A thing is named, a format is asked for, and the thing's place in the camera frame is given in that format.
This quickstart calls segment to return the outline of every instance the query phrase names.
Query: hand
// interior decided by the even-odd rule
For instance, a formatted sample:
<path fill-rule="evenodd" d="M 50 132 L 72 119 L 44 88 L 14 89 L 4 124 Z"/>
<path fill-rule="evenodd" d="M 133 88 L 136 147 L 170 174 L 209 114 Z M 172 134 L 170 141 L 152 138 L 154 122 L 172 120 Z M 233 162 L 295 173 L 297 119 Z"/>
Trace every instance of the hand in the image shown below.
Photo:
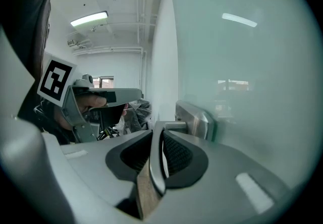
<path fill-rule="evenodd" d="M 106 99 L 104 97 L 96 95 L 80 95 L 76 97 L 76 102 L 79 107 L 80 113 L 86 112 L 89 107 L 102 107 L 106 105 Z M 54 119 L 64 129 L 71 131 L 72 126 L 63 117 L 62 111 L 58 106 L 54 107 Z"/>

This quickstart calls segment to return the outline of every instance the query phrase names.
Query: white ceiling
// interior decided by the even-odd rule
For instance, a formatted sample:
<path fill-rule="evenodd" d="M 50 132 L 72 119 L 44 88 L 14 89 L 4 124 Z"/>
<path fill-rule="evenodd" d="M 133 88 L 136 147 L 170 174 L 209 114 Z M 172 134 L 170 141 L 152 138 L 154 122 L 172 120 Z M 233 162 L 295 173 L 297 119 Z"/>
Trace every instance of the white ceiling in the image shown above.
<path fill-rule="evenodd" d="M 137 1 L 140 28 L 136 24 Z M 51 6 L 59 11 L 59 15 L 66 22 L 66 25 L 62 26 L 64 32 L 69 33 L 66 41 L 90 39 L 92 47 L 142 46 L 143 43 L 151 41 L 154 27 L 144 24 L 156 22 L 155 14 L 158 12 L 159 3 L 160 0 L 51 0 Z M 99 26 L 95 32 L 87 28 L 80 31 L 81 35 L 80 33 L 73 34 L 76 29 L 70 25 L 71 21 L 100 11 L 107 11 L 109 15 L 107 19 L 108 27 Z"/>

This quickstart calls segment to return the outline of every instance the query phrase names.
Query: ceiling light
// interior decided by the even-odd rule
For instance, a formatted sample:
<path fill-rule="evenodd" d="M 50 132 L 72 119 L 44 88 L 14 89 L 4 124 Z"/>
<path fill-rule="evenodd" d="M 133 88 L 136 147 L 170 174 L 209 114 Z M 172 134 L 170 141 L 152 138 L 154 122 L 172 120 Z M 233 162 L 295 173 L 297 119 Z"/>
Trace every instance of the ceiling light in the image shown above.
<path fill-rule="evenodd" d="M 83 18 L 80 18 L 78 20 L 74 20 L 71 22 L 72 26 L 75 27 L 77 25 L 80 25 L 80 24 L 83 24 L 83 23 L 86 23 L 86 22 L 90 22 L 90 21 L 93 21 L 93 20 L 101 20 L 101 19 L 106 19 L 107 18 L 107 12 L 104 11 L 104 12 L 99 12 L 99 13 L 95 13 L 95 14 L 92 14 L 92 15 L 89 15 L 89 16 L 85 16 Z"/>
<path fill-rule="evenodd" d="M 255 23 L 255 22 L 253 22 L 251 20 L 247 20 L 245 18 L 241 18 L 239 16 L 232 15 L 232 14 L 229 14 L 229 13 L 223 13 L 222 14 L 222 19 L 236 21 L 236 22 L 248 25 L 250 27 L 257 26 L 257 23 Z"/>

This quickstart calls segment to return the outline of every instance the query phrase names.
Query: person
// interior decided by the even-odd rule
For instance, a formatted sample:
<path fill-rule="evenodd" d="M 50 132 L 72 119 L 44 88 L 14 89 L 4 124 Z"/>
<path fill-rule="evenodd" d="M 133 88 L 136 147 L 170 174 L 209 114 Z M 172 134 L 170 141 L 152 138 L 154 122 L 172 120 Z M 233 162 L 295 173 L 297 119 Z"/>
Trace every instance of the person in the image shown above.
<path fill-rule="evenodd" d="M 50 31 L 48 25 L 50 0 L 7 0 L 7 4 L 5 12 L 2 13 L 2 15 L 5 15 L 2 18 L 2 25 L 18 58 L 35 79 L 18 117 L 32 122 L 40 130 L 43 130 L 45 123 L 40 121 L 33 110 L 41 102 L 37 95 L 37 87 L 42 73 L 44 48 Z M 89 107 L 106 105 L 106 99 L 96 95 L 77 97 L 76 100 L 82 113 Z M 65 136 L 65 139 L 58 137 L 61 144 L 69 143 L 69 139 L 72 137 L 72 128 L 64 119 L 59 108 L 49 101 L 42 101 L 41 105 L 46 116 L 59 126 L 57 128 L 53 123 L 47 124 L 46 131 L 55 134 L 57 137 Z"/>

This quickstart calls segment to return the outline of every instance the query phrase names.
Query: black mesh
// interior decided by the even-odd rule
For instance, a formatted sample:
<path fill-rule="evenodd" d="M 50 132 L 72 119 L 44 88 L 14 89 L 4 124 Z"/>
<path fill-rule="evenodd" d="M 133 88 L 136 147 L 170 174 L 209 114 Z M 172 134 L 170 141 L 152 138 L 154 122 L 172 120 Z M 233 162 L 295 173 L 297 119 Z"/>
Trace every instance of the black mesh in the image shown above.
<path fill-rule="evenodd" d="M 140 173 L 149 158 L 150 146 L 151 136 L 146 136 L 124 149 L 120 158 L 124 164 Z"/>
<path fill-rule="evenodd" d="M 165 132 L 163 135 L 164 154 L 167 159 L 169 176 L 172 176 L 189 166 L 193 158 L 193 153 L 188 148 L 169 137 Z"/>

